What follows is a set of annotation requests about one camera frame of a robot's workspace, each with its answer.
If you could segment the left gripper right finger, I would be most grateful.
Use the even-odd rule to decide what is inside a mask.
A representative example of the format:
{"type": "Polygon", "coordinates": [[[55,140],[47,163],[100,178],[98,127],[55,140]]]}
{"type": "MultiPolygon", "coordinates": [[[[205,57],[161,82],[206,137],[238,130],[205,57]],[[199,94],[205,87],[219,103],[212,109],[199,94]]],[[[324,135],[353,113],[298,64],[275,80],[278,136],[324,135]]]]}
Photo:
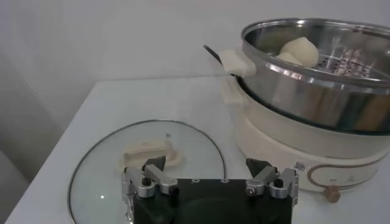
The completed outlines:
{"type": "Polygon", "coordinates": [[[273,198],[298,198],[299,175],[294,169],[285,168],[282,172],[267,161],[246,159],[252,178],[246,180],[246,194],[250,197],[268,192],[273,198]]]}

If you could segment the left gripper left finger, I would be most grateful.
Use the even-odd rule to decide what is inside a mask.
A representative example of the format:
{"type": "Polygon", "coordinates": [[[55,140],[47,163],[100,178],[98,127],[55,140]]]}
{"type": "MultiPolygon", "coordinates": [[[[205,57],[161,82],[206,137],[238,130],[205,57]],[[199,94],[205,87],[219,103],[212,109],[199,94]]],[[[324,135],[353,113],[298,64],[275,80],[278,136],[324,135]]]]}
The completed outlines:
{"type": "Polygon", "coordinates": [[[175,197],[179,194],[178,179],[164,173],[165,156],[148,159],[140,168],[125,167],[121,174],[122,194],[151,198],[157,191],[175,197]]]}

